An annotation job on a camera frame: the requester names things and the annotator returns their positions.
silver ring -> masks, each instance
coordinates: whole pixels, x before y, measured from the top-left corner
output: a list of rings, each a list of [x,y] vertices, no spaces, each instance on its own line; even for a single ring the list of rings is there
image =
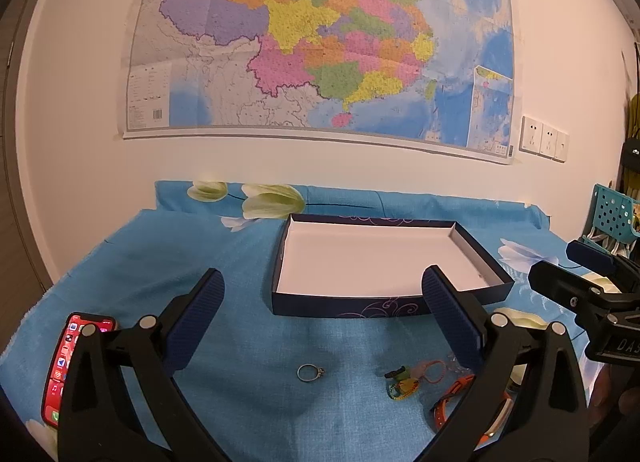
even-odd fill
[[[315,371],[316,371],[316,376],[313,379],[303,379],[302,377],[300,377],[300,370],[302,370],[302,368],[304,368],[305,366],[311,366]],[[301,365],[298,368],[297,371],[297,376],[300,379],[300,381],[302,382],[313,382],[317,379],[320,379],[323,375],[324,375],[324,368],[318,368],[316,365],[312,365],[310,363],[306,363],[306,365]]]

red phone screen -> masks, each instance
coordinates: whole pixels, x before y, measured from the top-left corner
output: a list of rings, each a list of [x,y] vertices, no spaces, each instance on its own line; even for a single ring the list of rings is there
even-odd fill
[[[65,387],[66,371],[84,325],[93,323],[101,332],[111,332],[115,328],[115,320],[108,316],[94,316],[82,313],[71,314],[66,321],[65,329],[53,355],[53,362],[47,378],[47,387],[42,399],[42,419],[55,428],[60,418],[60,402]]]

orange watch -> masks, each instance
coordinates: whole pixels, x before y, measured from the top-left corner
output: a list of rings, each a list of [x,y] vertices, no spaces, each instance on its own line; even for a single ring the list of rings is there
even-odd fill
[[[447,402],[449,402],[449,400],[454,395],[457,395],[463,390],[466,390],[466,388],[471,385],[475,378],[476,376],[460,377],[451,385],[451,387],[447,390],[447,393],[442,395],[442,397],[440,397],[438,401],[433,405],[433,408],[431,408],[431,410],[433,411],[433,416],[436,421],[436,428],[438,428],[438,430],[440,430],[440,428],[442,428],[442,426],[444,426],[444,423],[447,421],[447,416],[445,415]],[[494,436],[495,432],[500,429],[500,426],[503,425],[505,419],[509,416],[511,409],[513,408],[513,399],[507,394],[507,392],[504,392],[502,398],[503,401],[500,403],[500,408],[494,418],[494,421],[492,422],[491,426],[489,426],[489,429],[484,432],[484,435],[482,435],[482,437],[480,438],[480,442],[478,442],[478,445],[484,444],[484,442]]]

light switch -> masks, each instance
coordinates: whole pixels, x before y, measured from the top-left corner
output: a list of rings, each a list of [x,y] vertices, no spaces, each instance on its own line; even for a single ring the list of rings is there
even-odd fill
[[[542,122],[530,117],[522,118],[522,131],[520,132],[520,149],[530,153],[540,151],[542,141]]]
[[[554,159],[559,162],[566,162],[567,155],[569,155],[569,135],[558,131],[558,140],[556,141],[556,154]]]
[[[558,142],[558,130],[549,125],[542,125],[542,141],[540,142],[540,155],[553,158],[556,155],[556,143]]]

bolt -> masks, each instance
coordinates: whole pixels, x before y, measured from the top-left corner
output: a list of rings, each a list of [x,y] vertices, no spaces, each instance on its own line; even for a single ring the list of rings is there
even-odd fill
[[[564,328],[564,325],[562,323],[559,323],[558,321],[554,321],[553,323],[551,323],[551,330],[553,330],[559,336],[566,332],[566,328]]]
[[[504,314],[492,314],[491,316],[491,323],[493,323],[494,325],[496,325],[497,327],[506,327],[507,323],[509,322],[509,320],[507,319],[507,316]]]
[[[156,326],[157,321],[158,320],[156,320],[156,316],[145,316],[140,319],[140,322],[138,324],[140,325],[140,328],[148,329]]]
[[[92,325],[91,323],[89,323],[88,325],[84,325],[82,327],[82,335],[87,337],[92,336],[94,335],[95,330],[96,330],[95,325]]]

